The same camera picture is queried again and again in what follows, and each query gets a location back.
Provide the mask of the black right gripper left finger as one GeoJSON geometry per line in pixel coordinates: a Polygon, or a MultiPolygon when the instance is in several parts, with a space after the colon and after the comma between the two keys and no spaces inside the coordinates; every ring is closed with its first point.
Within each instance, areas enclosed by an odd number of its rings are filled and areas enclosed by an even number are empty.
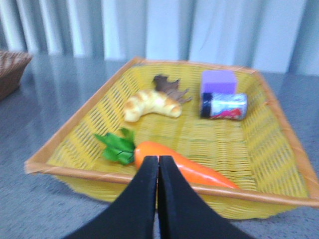
{"type": "Polygon", "coordinates": [[[151,239],[156,210],[158,158],[147,156],[138,172],[101,214],[66,239],[151,239]]]}

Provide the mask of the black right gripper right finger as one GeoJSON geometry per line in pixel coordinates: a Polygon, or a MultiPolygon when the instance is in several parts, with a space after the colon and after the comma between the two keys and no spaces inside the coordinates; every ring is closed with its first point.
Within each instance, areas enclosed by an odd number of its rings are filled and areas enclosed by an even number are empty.
{"type": "Polygon", "coordinates": [[[159,157],[158,215],[162,239],[251,239],[212,210],[171,156],[159,157]]]}

